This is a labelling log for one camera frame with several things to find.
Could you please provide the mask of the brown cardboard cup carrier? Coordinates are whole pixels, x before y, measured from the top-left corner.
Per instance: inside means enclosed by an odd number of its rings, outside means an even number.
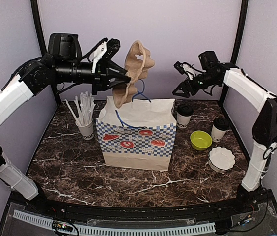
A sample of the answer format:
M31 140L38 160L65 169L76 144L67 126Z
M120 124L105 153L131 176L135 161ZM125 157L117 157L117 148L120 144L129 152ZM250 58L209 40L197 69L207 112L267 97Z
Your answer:
M116 108L121 108L123 104L131 102L133 96L138 92L135 83L139 79L146 79L148 71L155 66L155 61L151 58L151 52L137 40L135 41L125 58L126 76L130 81L125 84L117 85L112 90L112 96Z

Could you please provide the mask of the white paper coffee cup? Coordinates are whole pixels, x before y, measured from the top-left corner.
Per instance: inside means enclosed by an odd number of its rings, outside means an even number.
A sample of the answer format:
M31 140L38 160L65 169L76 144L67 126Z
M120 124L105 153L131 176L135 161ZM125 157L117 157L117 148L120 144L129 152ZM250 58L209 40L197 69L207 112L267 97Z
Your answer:
M185 117L181 116L177 113L177 126L181 129L187 128L189 122L190 122L191 116Z

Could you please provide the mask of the checkered blue paper bag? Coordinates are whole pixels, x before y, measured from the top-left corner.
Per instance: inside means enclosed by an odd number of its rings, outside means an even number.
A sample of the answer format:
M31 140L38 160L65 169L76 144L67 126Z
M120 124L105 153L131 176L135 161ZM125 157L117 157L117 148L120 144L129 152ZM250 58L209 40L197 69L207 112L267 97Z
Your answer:
M131 99L120 108L113 97L96 119L105 164L112 167L167 171L175 142L175 100Z

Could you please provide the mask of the black coffee cup lid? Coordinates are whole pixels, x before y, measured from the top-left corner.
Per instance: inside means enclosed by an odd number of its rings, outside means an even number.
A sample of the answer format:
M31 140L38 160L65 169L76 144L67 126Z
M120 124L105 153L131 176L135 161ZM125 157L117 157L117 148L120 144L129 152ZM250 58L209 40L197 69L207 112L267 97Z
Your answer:
M190 105L180 104L177 107L177 113L181 116L188 117L188 116L191 116L194 113L194 110Z

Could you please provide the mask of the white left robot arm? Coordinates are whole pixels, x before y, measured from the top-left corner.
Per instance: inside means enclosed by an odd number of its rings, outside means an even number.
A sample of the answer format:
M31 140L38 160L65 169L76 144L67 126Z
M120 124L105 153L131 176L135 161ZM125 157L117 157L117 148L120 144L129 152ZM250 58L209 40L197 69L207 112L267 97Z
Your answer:
M0 127L23 104L49 85L60 83L91 84L92 94L130 81L127 70L103 57L92 63L64 59L51 54L24 63L0 91ZM41 187L20 171L0 146L0 179L31 202L40 214L47 214L51 204Z

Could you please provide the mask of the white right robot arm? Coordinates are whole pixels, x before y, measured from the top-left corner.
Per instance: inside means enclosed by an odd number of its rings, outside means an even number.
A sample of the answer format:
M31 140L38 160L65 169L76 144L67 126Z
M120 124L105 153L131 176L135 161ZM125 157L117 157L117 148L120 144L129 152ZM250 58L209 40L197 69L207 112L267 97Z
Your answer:
M271 151L277 144L277 96L252 81L242 69L232 63L210 62L199 74L186 62L176 62L174 68L180 74L187 75L187 78L176 87L173 95L188 98L209 86L225 84L242 95L258 112L252 127L252 156L232 203L232 209L236 213L243 213L250 207L255 193L261 188L261 181L270 165Z

